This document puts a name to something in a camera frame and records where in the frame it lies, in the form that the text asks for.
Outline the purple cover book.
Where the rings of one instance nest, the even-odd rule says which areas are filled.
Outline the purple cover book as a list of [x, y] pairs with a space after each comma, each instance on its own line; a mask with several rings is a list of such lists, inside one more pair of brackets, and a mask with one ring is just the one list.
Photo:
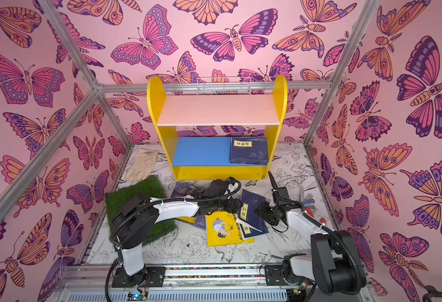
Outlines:
[[204, 215], [196, 216], [193, 226], [201, 230], [206, 230], [207, 229], [206, 216]]

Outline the navy book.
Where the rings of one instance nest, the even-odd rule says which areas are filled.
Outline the navy book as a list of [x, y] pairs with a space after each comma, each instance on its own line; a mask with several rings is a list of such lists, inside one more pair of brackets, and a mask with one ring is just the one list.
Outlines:
[[248, 227], [247, 225], [240, 224], [240, 230], [244, 240], [252, 239], [257, 236], [261, 236], [268, 233], [268, 229], [265, 225], [262, 226], [261, 231]]
[[264, 137], [234, 137], [230, 142], [231, 164], [246, 164], [251, 166], [267, 166], [269, 153], [267, 138]]
[[241, 195], [242, 207], [237, 213], [237, 223], [247, 225], [248, 227], [261, 231], [262, 226], [266, 224], [265, 221], [256, 213], [256, 210], [265, 201], [265, 197], [247, 190], [243, 190]]

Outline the yellow cartoon cover book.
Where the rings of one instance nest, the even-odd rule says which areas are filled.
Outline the yellow cartoon cover book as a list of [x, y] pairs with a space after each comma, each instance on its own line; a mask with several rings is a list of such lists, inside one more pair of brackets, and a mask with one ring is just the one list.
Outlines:
[[254, 239], [243, 239], [234, 214], [218, 211], [205, 216], [205, 221], [209, 247], [254, 243]]

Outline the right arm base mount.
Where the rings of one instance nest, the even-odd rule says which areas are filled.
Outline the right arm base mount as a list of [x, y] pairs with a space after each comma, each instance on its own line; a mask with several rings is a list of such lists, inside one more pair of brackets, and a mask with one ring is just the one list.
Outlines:
[[261, 270], [268, 286], [299, 286], [304, 282], [304, 277], [299, 277], [289, 272], [289, 269], [281, 264], [264, 264]]

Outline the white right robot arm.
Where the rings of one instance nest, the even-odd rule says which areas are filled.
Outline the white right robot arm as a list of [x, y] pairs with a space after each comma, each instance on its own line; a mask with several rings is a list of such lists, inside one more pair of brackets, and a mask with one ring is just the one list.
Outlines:
[[312, 283], [325, 294], [359, 294], [366, 286], [366, 276], [352, 235], [316, 220], [302, 203], [290, 200], [282, 187], [273, 188], [272, 196], [274, 206], [261, 205], [259, 216], [272, 227], [282, 221], [310, 244], [309, 253], [284, 256], [285, 281]]

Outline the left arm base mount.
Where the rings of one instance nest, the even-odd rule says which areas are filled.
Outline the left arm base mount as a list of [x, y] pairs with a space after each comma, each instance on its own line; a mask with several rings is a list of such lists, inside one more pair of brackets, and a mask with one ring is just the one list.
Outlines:
[[166, 267], [145, 267], [138, 273], [129, 276], [123, 267], [116, 269], [112, 281], [113, 288], [160, 288], [163, 286], [166, 274]]

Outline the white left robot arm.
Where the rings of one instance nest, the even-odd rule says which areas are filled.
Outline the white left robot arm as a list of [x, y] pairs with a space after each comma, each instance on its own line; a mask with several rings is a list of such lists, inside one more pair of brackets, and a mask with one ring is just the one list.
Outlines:
[[112, 220], [113, 231], [109, 241], [113, 244], [117, 261], [127, 276], [146, 272], [142, 244], [150, 229], [157, 223], [179, 217], [197, 217], [216, 211], [235, 214], [242, 203], [233, 197], [242, 188], [233, 177], [217, 179], [196, 197], [153, 198], [144, 193], [134, 196]]

